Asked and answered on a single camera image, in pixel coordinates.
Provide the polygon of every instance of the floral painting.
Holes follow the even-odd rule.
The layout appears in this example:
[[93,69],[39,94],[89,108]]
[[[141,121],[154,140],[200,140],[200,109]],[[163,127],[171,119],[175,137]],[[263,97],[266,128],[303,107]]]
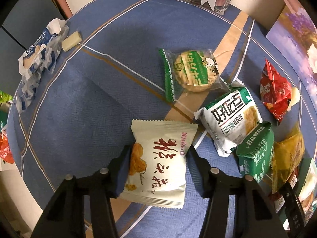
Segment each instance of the floral painting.
[[305,9],[285,6],[266,37],[294,68],[317,112],[317,29]]

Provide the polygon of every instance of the metal screw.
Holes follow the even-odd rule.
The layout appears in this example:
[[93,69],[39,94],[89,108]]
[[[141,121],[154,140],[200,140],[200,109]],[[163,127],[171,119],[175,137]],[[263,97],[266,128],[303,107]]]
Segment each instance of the metal screw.
[[101,169],[99,170],[99,172],[100,172],[102,175],[105,175],[105,174],[107,174],[107,173],[109,172],[109,169],[108,169],[108,168],[101,168]]
[[253,180],[253,177],[251,175],[245,175],[244,177],[245,177],[245,179],[247,181],[252,181]]
[[73,177],[73,175],[66,175],[65,180],[70,181],[71,179],[73,179]]
[[213,173],[213,174],[218,174],[219,173],[219,169],[217,167],[213,167],[212,169],[210,169],[210,171]]

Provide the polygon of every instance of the blue tablecloth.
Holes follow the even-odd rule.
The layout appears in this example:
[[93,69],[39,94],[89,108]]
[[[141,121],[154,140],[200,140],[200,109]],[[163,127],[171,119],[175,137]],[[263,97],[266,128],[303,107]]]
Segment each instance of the blue tablecloth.
[[[244,17],[241,30],[237,24]],[[66,174],[91,175],[117,157],[124,144],[132,144],[132,119],[163,120],[171,108],[177,107],[164,100],[159,48],[174,52],[197,48],[225,51],[226,46],[236,43],[232,51],[226,52],[230,54],[227,61],[219,54],[224,67],[222,77],[232,80],[237,76],[251,91],[262,118],[275,123],[259,98],[264,58],[269,59],[302,94],[282,124],[274,127],[275,140],[282,140],[299,121],[305,156],[316,157],[317,115],[307,91],[290,64],[265,38],[263,28],[234,6],[221,17],[181,0],[95,0],[71,17],[67,25],[69,33],[81,33],[83,46],[62,52],[54,73],[42,75],[36,98],[27,111],[19,115],[12,106],[8,119],[16,164],[42,208]],[[201,103],[193,103],[198,109],[215,96],[211,92]],[[187,120],[193,118],[190,110],[181,117],[184,114]],[[240,176],[234,156],[218,157],[210,137],[202,139],[197,151],[212,166]],[[119,235],[127,234],[139,220],[127,237],[198,237],[208,200],[195,191],[188,169],[186,181],[183,209],[132,203],[116,223]],[[231,237],[233,197],[228,218],[227,236]]]

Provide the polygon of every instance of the white flower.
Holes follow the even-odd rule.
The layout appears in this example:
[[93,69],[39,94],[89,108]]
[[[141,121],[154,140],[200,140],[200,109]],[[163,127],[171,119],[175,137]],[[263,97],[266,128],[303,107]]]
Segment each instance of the white flower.
[[307,51],[308,62],[314,73],[317,73],[317,49],[314,44]]

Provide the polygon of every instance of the red plastic bag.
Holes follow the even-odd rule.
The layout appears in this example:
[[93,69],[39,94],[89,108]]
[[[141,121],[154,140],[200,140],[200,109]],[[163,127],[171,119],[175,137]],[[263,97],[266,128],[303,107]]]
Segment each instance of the red plastic bag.
[[7,163],[13,164],[14,159],[10,150],[8,138],[5,134],[0,134],[0,157]]
[[260,84],[261,101],[280,124],[292,99],[291,84],[267,59]]

